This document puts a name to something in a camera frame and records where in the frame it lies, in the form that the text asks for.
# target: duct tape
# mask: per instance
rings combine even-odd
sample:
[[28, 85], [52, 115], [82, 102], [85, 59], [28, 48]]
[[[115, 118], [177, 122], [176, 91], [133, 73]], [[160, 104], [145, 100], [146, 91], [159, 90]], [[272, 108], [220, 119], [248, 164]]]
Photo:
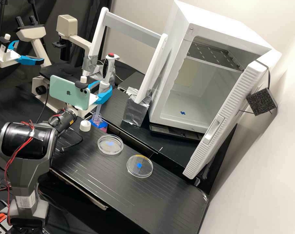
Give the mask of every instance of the duct tape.
[[98, 61], [97, 55], [93, 55], [93, 56], [85, 55], [83, 58], [82, 69], [92, 74], [96, 68], [97, 61]]

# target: black foam block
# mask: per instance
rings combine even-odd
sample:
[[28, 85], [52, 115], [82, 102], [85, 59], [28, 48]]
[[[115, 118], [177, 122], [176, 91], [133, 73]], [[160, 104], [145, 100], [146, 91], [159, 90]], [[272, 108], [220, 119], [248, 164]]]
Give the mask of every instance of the black foam block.
[[268, 88], [259, 90], [246, 97], [255, 116], [277, 108], [277, 104]]

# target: microscope focus knob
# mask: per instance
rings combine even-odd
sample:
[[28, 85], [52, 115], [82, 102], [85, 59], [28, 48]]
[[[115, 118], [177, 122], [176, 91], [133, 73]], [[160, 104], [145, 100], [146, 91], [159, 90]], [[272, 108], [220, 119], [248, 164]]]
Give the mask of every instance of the microscope focus knob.
[[46, 92], [47, 92], [47, 89], [44, 85], [40, 85], [40, 86], [36, 87], [36, 93], [38, 95], [45, 94]]

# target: white base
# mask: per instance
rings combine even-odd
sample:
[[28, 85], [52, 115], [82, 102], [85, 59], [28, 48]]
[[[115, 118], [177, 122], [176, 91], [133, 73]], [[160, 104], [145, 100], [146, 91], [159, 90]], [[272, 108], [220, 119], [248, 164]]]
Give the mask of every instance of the white base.
[[201, 133], [207, 131], [212, 119], [199, 97], [173, 90], [160, 114], [161, 124]]

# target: robotic arm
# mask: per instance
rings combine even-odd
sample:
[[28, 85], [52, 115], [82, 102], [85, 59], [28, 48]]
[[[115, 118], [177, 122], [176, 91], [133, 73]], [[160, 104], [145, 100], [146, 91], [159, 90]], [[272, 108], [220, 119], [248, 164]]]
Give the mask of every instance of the robotic arm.
[[38, 196], [38, 177], [49, 171], [58, 135], [76, 120], [75, 110], [64, 109], [62, 114], [53, 115], [48, 122], [34, 124], [34, 129], [22, 123], [6, 123], [2, 127], [0, 166], [3, 168], [16, 150], [32, 137], [31, 142], [16, 154], [7, 170], [15, 196], [8, 210], [8, 223], [13, 228], [7, 233], [42, 233], [48, 202]]

